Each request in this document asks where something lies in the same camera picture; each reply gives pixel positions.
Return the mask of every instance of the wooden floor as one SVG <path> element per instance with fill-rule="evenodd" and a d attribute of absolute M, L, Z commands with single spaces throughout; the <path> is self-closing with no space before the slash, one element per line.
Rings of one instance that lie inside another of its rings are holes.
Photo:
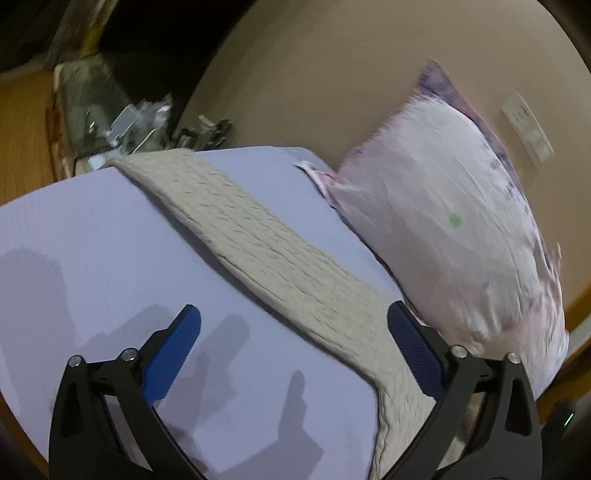
<path fill-rule="evenodd" d="M 0 205 L 55 179 L 46 123 L 52 85 L 50 72 L 0 82 Z"/>

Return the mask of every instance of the beige wall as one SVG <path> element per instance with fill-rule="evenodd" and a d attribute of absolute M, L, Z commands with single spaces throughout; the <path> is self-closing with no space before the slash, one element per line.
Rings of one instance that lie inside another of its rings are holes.
<path fill-rule="evenodd" d="M 181 124 L 230 118 L 234 145 L 300 145 L 337 168 L 429 57 L 508 147 L 546 242 L 561 244 L 568 304 L 591 282 L 591 75 L 536 0 L 258 0 Z M 501 114 L 515 90 L 556 151 L 537 170 Z"/>

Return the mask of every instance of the blue gripper pad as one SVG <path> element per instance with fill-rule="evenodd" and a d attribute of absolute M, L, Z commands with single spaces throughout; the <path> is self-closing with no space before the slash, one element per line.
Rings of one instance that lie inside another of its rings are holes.
<path fill-rule="evenodd" d="M 187 305 L 174 320 L 175 328 L 144 369 L 142 393 L 148 404 L 162 400 L 181 370 L 187 355 L 201 332 L 201 314 Z"/>
<path fill-rule="evenodd" d="M 436 401 L 443 398 L 441 364 L 406 312 L 396 303 L 388 309 L 388 330 L 423 393 Z"/>

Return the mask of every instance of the green dot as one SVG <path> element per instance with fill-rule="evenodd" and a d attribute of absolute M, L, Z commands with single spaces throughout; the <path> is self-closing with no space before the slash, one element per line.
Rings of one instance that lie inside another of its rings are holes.
<path fill-rule="evenodd" d="M 449 216 L 449 223 L 454 228 L 460 228 L 462 226 L 462 217 L 460 217 L 457 213 L 452 213 Z"/>

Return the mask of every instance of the beige knit blanket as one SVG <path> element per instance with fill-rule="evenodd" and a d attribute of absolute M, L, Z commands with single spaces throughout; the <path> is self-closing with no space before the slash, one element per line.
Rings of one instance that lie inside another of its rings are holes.
<path fill-rule="evenodd" d="M 384 476 L 434 405 L 388 332 L 392 300 L 308 244 L 192 151 L 130 155 L 110 165 L 156 195 L 265 304 L 371 382 L 379 429 L 369 478 Z"/>

